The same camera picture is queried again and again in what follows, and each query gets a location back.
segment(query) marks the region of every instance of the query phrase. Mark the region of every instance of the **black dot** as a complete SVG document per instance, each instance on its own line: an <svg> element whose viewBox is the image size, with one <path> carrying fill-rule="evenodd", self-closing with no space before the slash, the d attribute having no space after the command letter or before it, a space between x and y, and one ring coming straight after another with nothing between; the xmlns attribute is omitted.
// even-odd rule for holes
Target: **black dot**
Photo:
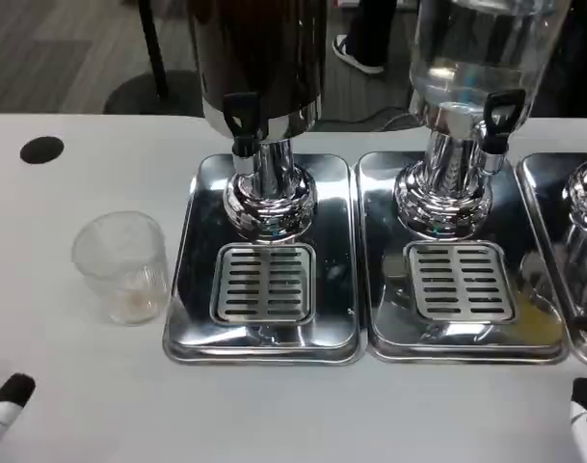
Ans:
<svg viewBox="0 0 587 463"><path fill-rule="evenodd" d="M28 164L44 164L64 151L64 142L56 137L39 137L21 149L21 159Z"/></svg>

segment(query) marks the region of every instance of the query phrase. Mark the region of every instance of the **stainless steel drip tray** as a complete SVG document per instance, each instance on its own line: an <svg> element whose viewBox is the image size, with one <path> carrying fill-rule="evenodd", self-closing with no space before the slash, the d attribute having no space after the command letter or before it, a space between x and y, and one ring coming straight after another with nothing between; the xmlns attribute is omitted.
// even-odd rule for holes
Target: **stainless steel drip tray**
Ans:
<svg viewBox="0 0 587 463"><path fill-rule="evenodd" d="M387 362L550 363L566 354L559 314L520 271L536 249L512 168L467 242L420 241L393 197L421 152L372 152L357 166L371 351Z"/></svg>
<svg viewBox="0 0 587 463"><path fill-rule="evenodd" d="M428 320L447 322L514 318L502 254L485 242L409 243L404 257L417 311Z"/></svg>
<svg viewBox="0 0 587 463"><path fill-rule="evenodd" d="M316 183L312 223L269 244L245 242L227 217L231 155L201 164L163 338L173 360L343 365L363 352L350 169L329 154L296 164Z"/></svg>
<svg viewBox="0 0 587 463"><path fill-rule="evenodd" d="M574 354L587 364L587 333L571 324L580 310L574 302L577 295L571 294L564 272L568 255L566 237L571 222L563 198L569 176L586 161L587 153L531 154L519 164L518 177L541 253L541 256L533 254L528 264L531 272L540 275L536 293L542 299L548 299L552 293L556 295L558 304L554 305L570 325L567 331Z"/></svg>
<svg viewBox="0 0 587 463"><path fill-rule="evenodd" d="M314 250L229 244L218 253L212 318L225 324L304 324L314 316Z"/></svg>

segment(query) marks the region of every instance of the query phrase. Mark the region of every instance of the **person's leg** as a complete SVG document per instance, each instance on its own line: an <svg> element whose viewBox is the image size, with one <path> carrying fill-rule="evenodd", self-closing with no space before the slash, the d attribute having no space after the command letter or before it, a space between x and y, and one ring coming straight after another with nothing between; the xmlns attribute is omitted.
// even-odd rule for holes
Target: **person's leg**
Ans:
<svg viewBox="0 0 587 463"><path fill-rule="evenodd" d="M361 0L346 39L346 52L363 65L386 63L396 4L396 0Z"/></svg>

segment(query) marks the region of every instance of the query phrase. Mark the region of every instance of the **black tap handle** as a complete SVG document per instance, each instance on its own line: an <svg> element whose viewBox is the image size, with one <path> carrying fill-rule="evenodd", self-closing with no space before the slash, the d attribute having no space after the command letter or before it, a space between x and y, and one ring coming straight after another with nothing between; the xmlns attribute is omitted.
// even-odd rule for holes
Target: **black tap handle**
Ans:
<svg viewBox="0 0 587 463"><path fill-rule="evenodd" d="M225 122L235 137L233 152L240 157L251 157L258 151L260 103L257 92L227 94L223 98Z"/></svg>
<svg viewBox="0 0 587 463"><path fill-rule="evenodd" d="M223 113L233 136L257 136L261 128L260 108L260 96L257 92L225 95Z"/></svg>
<svg viewBox="0 0 587 463"><path fill-rule="evenodd" d="M490 154L504 154L509 148L508 139L516 129L516 124L522 115L526 91L524 89L496 92L488 95L484 105L484 123L487 135L481 142L481 149ZM493 112L499 108L512 108L507 119L496 121Z"/></svg>

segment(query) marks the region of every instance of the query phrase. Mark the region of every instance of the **dispenser spigot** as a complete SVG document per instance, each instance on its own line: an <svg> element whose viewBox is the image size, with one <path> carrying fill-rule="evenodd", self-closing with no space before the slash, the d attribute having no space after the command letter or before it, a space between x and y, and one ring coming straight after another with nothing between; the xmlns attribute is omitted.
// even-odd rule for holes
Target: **dispenser spigot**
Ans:
<svg viewBox="0 0 587 463"><path fill-rule="evenodd" d="M480 176L491 177L502 169L509 151L509 137L516 130L525 102L524 89L488 95L484 105L484 120L475 127Z"/></svg>

